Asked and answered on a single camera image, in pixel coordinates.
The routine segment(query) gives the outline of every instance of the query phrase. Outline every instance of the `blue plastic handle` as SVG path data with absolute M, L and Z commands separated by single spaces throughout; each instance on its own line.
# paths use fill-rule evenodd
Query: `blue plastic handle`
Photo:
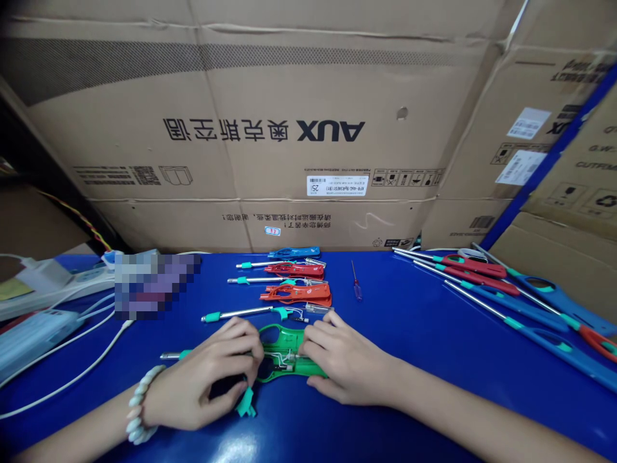
M 581 350 L 578 350 L 564 338 L 540 328 L 526 327 L 510 317 L 504 320 L 504 322 L 529 340 L 544 347 L 556 357 L 569 363 L 581 373 L 617 394 L 617 373 L 598 363 Z
M 268 253 L 268 259 L 300 259 L 303 257 L 319 257 L 321 250 L 319 246 L 312 248 L 283 248 L 278 251 Z
M 617 326 L 604 320 L 602 317 L 595 315 L 595 313 L 589 312 L 585 307 L 578 305 L 572 301 L 563 290 L 553 283 L 552 281 L 545 280 L 539 277 L 530 277 L 529 275 L 523 275 L 516 270 L 508 270 L 509 274 L 516 278 L 516 280 L 523 285 L 527 290 L 533 292 L 540 299 L 544 300 L 547 304 L 556 308 L 561 313 L 570 315 L 576 321 L 584 323 L 592 330 L 599 332 L 605 338 L 617 333 Z M 529 283 L 529 280 L 538 280 L 546 284 L 546 287 L 538 288 Z
M 472 284 L 465 284 L 462 286 L 482 297 L 491 299 L 491 301 L 497 302 L 510 310 L 518 312 L 521 315 L 525 315 L 525 317 L 535 320 L 546 327 L 552 328 L 559 332 L 568 332 L 570 330 L 568 324 L 563 318 L 550 312 L 546 312 L 544 309 L 539 309 L 538 307 L 526 304 L 496 288 Z

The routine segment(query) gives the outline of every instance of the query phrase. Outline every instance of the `hand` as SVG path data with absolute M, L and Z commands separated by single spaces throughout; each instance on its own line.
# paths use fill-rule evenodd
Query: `hand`
M 328 375 L 311 376 L 307 384 L 342 404 L 392 406 L 397 371 L 408 365 L 379 349 L 333 311 L 305 329 L 300 352 Z
M 243 355 L 251 351 L 252 357 Z M 264 359 L 259 333 L 247 320 L 234 317 L 174 366 L 162 371 L 143 402 L 145 426 L 197 430 L 229 413 L 257 378 Z M 219 379 L 245 374 L 226 394 L 210 399 Z

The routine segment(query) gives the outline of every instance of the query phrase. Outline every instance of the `cardboard box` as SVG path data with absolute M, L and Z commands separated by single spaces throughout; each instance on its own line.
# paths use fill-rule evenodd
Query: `cardboard box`
M 95 201 L 135 250 L 265 252 L 408 246 L 434 201 Z
M 617 88 L 590 112 L 524 211 L 617 241 L 615 114 Z
M 48 199 L 29 185 L 0 190 L 0 253 L 51 259 L 89 237 Z M 17 259 L 0 258 L 0 282 L 23 268 Z
M 508 199 L 437 199 L 422 226 L 422 249 L 481 242 L 509 204 Z
M 613 52 L 513 47 L 479 99 L 439 196 L 516 196 L 521 182 L 499 179 L 505 166 L 519 150 L 547 153 L 616 60 Z M 541 159 L 529 155 L 527 164 L 516 166 L 530 175 Z
M 617 50 L 613 0 L 532 0 L 512 42 L 569 50 Z
M 490 249 L 526 275 L 558 284 L 570 298 L 617 323 L 617 243 L 521 212 Z
M 496 57 L 488 38 L 505 36 L 521 2 L 390 3 L 370 21 L 350 18 L 355 3 L 266 16 L 205 1 L 195 17 L 161 3 L 148 14 L 178 22 L 163 27 L 43 2 L 6 31 L 4 93 L 95 199 L 434 197 Z M 362 188 L 328 178 L 332 190 L 313 191 L 310 176 L 361 177 Z

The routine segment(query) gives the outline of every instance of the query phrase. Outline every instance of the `blue tabletop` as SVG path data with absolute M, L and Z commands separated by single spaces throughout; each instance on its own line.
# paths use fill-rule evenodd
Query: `blue tabletop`
M 227 278 L 263 276 L 262 269 L 235 264 L 266 260 L 263 255 L 202 257 L 201 273 L 161 320 L 134 323 L 102 363 L 63 393 L 20 415 L 0 421 L 10 451 L 20 451 L 137 383 L 162 363 L 160 353 L 190 349 L 216 331 L 200 317 L 268 305 L 258 300 L 263 284 L 227 284 Z M 364 293 L 353 293 L 351 260 Z M 333 306 L 360 333 L 387 352 L 455 385 L 486 397 L 617 460 L 617 396 L 528 341 L 442 284 L 441 278 L 392 253 L 324 253 Z M 109 291 L 65 304 L 81 311 Z M 534 326 L 522 316 L 504 313 Z M 100 321 L 89 320 L 86 329 Z M 308 314 L 311 320 L 319 317 Z M 250 317 L 258 328 L 280 323 L 277 314 Z M 302 323 L 284 325 L 300 329 Z M 111 320 L 45 359 L 0 394 L 0 410 L 28 404 L 73 379 L 111 341 L 121 322 Z M 575 333 L 573 344 L 605 361 Z M 231 413 L 195 431 L 161 429 L 151 441 L 118 446 L 110 462 L 315 462 L 477 459 L 423 424 L 393 410 L 343 406 L 288 376 L 255 386 L 257 417 Z

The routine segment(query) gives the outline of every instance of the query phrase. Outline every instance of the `printed label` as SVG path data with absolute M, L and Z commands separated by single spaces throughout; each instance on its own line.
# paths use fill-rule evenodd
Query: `printed label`
M 275 227 L 265 227 L 265 234 L 266 235 L 280 236 L 281 235 L 281 229 L 280 228 L 275 228 Z
M 307 176 L 308 196 L 364 196 L 368 176 Z
M 513 138 L 531 140 L 550 115 L 550 111 L 526 107 L 506 135 Z
M 518 150 L 495 183 L 523 186 L 545 157 L 546 153 Z

